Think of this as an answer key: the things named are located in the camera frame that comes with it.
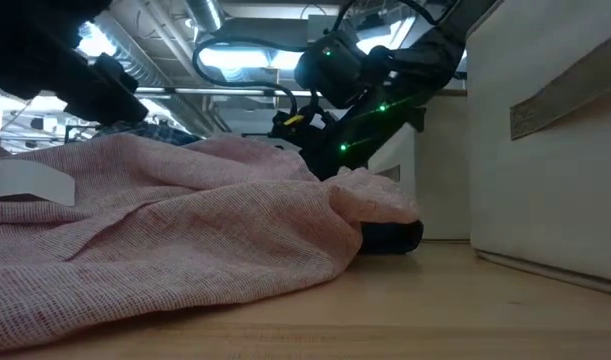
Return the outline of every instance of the wooden surface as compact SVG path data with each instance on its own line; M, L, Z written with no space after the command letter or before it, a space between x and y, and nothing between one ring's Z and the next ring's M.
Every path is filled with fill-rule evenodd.
M429 243L254 304L153 314L9 359L611 359L611 295Z

